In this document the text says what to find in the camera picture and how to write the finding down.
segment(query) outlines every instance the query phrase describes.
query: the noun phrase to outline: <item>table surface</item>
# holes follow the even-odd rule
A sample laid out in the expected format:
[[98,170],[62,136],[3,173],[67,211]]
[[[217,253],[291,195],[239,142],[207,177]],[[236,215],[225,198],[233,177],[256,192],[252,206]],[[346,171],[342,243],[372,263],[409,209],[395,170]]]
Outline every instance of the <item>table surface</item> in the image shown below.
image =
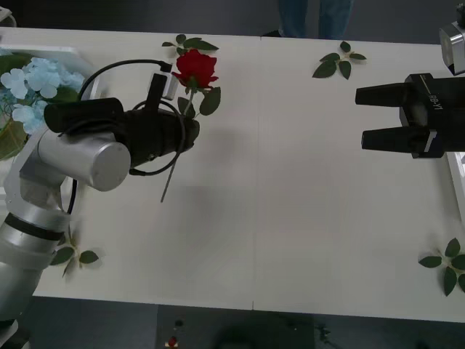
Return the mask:
[[[6,44],[76,47],[95,67],[165,59],[174,35],[1,29]],[[368,57],[346,81],[311,79],[335,41],[204,36],[217,52],[220,109],[174,171],[85,190],[73,226],[101,263],[36,295],[214,308],[440,321],[465,320],[465,295],[445,297],[420,256],[465,244],[445,159],[362,151],[362,131],[400,125],[398,109],[356,105],[355,90],[411,73],[449,77],[435,45],[351,42]],[[153,68],[105,74],[126,108]],[[155,169],[168,159],[154,161]]]

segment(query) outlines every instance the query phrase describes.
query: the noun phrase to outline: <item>black cable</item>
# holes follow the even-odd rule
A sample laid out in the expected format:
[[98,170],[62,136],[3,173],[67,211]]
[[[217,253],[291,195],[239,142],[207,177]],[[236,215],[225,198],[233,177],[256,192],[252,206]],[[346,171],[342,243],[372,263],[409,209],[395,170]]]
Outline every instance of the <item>black cable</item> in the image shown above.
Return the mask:
[[[99,69],[98,71],[96,71],[95,73],[93,73],[83,84],[82,84],[82,87],[81,87],[81,91],[79,91],[79,94],[78,94],[78,101],[82,100],[82,96],[84,95],[87,87],[89,87],[89,85],[95,80],[95,78],[97,78],[100,74],[110,70],[111,68],[115,68],[115,67],[119,67],[121,65],[128,65],[128,64],[137,64],[137,63],[151,63],[151,64],[156,64],[156,65],[159,65],[160,66],[160,70],[163,71],[164,73],[170,73],[171,72],[171,68],[172,68],[172,65],[169,64],[169,63],[166,63],[162,60],[122,60],[120,62],[116,62],[116,63],[113,63],[113,64],[110,64],[110,65],[107,65],[106,67],[103,67],[102,69]],[[178,151],[176,153],[176,156],[175,156],[175,159],[174,161],[171,161],[170,162],[170,165],[167,166],[167,167],[164,167],[163,169],[159,169],[158,171],[155,171],[157,173],[160,173],[162,171],[166,171],[172,163],[174,163],[177,158],[179,158],[179,155],[180,155],[180,151],[179,149],[183,149],[184,148],[184,142],[185,142],[185,128],[184,128],[184,122],[182,120],[182,117],[179,115],[179,113],[177,112],[177,110],[170,104],[168,103],[165,103],[164,101],[160,101],[161,104],[164,104],[166,106],[168,106],[170,109],[172,109],[173,111],[175,111],[176,115],[178,116],[179,118],[179,122],[181,123],[181,142],[178,147]],[[70,198],[70,204],[69,204],[69,207],[68,207],[68,210],[67,210],[67,213],[68,214],[71,214],[73,212],[73,207],[74,207],[74,202],[76,201],[76,194],[77,194],[77,191],[78,191],[78,181],[73,179],[73,188],[71,190],[71,198]]]
[[164,73],[169,73],[171,72],[171,64],[168,64],[166,62],[163,62],[161,60],[122,60],[121,62],[116,62],[110,65],[107,65],[106,67],[103,67],[102,69],[99,69],[95,73],[93,73],[82,85],[81,91],[79,91],[78,95],[78,100],[82,99],[82,95],[86,91],[87,87],[97,78],[101,73],[104,73],[106,71],[109,71],[111,68],[116,68],[121,65],[127,65],[127,64],[136,64],[136,63],[152,63],[159,65],[161,67],[161,71]]
[[[133,108],[133,110],[139,109],[140,107],[142,107],[145,104],[145,102],[146,101],[137,104]],[[178,118],[179,123],[181,124],[181,140],[179,141],[179,145],[178,145],[178,147],[176,149],[176,155],[174,155],[174,158],[166,166],[162,167],[161,169],[158,169],[158,170],[153,171],[153,172],[144,172],[144,171],[140,171],[139,169],[130,169],[129,170],[130,175],[133,175],[133,176],[155,176],[155,175],[159,175],[160,173],[166,171],[167,169],[169,169],[171,166],[173,166],[176,163],[177,159],[179,158],[179,156],[182,153],[182,149],[184,149],[184,144],[185,144],[185,141],[186,141],[186,129],[185,129],[184,120],[182,119],[181,114],[179,114],[179,111],[177,111],[175,107],[173,107],[171,104],[165,102],[164,100],[161,100],[160,104],[163,104],[163,105],[167,106],[168,108],[170,108],[174,112],[174,114],[176,114],[176,117]]]

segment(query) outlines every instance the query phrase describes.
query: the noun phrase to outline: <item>person's legs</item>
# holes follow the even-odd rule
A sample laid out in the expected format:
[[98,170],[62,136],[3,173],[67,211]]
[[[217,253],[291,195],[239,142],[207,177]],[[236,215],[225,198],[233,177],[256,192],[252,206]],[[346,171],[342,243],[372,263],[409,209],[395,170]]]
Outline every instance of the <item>person's legs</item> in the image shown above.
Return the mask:
[[308,0],[278,1],[281,18],[279,34],[286,38],[304,38]]
[[354,0],[320,0],[320,39],[342,39]]

